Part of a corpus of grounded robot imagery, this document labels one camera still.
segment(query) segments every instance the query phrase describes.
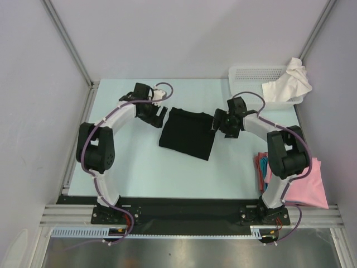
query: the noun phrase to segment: white plastic basket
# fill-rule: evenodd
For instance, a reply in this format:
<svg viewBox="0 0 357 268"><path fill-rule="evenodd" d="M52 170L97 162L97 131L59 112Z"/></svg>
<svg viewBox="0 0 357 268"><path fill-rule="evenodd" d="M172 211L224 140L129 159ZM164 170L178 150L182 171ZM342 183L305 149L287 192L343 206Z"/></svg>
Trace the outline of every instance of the white plastic basket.
<svg viewBox="0 0 357 268"><path fill-rule="evenodd" d="M234 96L239 92L251 91L263 97L262 84L277 80L286 71L286 66L233 66L229 68L228 79L231 95ZM259 110L262 101L256 96L244 94L243 99L248 110ZM303 101L303 96L292 98L287 102L267 102L266 110L287 109L294 104Z"/></svg>

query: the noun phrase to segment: white towel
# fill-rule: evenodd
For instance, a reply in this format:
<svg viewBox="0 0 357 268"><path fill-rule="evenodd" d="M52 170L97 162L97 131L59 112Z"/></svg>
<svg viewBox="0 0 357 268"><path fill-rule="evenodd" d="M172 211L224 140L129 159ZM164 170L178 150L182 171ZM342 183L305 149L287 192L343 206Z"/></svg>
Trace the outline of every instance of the white towel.
<svg viewBox="0 0 357 268"><path fill-rule="evenodd" d="M300 59L292 58L287 69L278 80L262 85L264 99L267 102L286 102L312 90L308 83L305 67Z"/></svg>

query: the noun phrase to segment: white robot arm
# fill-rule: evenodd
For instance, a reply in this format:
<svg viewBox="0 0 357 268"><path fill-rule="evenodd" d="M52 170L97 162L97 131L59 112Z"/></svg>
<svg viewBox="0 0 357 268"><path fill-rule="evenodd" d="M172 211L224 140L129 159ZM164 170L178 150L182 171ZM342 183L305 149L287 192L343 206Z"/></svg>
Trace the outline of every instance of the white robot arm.
<svg viewBox="0 0 357 268"><path fill-rule="evenodd" d="M109 117L95 124L81 124L76 151L78 162L81 162L81 155L89 134L95 126L104 121L91 139L92 141L98 140L98 144L88 144L85 150L84 166L97 179L99 191L110 205L115 205L119 199L118 189L109 174L115 158L114 135L135 117L155 127L162 127L167 108L163 107L159 116L156 114L160 108L160 100L165 96L166 92L163 90L152 89L150 86L137 83L133 92L129 92L119 100L116 109ZM97 201L103 206L108 206L102 197L98 197Z"/></svg>
<svg viewBox="0 0 357 268"><path fill-rule="evenodd" d="M276 218L284 209L283 198L289 183L310 164L308 152L301 143L302 131L298 126L272 126L270 121L258 117L256 111L248 111L241 97L232 98L227 104L228 111L216 109L212 131L221 130L226 138L238 138L240 131L248 131L267 142L273 176L259 199L258 213L260 219Z"/></svg>

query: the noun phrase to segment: black cloth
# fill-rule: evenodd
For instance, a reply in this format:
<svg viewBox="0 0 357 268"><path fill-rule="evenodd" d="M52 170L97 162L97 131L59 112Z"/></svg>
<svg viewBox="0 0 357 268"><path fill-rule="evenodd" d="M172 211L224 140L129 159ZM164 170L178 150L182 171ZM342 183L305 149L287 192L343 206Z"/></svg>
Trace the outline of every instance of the black cloth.
<svg viewBox="0 0 357 268"><path fill-rule="evenodd" d="M215 136L212 122L209 114L172 108L158 145L208 160Z"/></svg>

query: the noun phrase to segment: pink cloth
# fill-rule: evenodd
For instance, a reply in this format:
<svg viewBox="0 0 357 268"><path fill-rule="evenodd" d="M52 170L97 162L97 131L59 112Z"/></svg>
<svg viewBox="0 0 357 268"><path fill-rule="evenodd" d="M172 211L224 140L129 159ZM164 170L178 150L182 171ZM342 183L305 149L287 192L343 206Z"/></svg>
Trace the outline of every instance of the pink cloth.
<svg viewBox="0 0 357 268"><path fill-rule="evenodd" d="M302 203L304 205L328 209L329 205L327 205L325 189L322 184L320 167L321 161L318 161L317 158L313 158L311 173L306 178L295 180L290 185L285 200L291 203ZM304 169L302 174L305 174L307 169L308 167ZM271 178L272 171L268 164L267 176L264 182L269 183Z"/></svg>

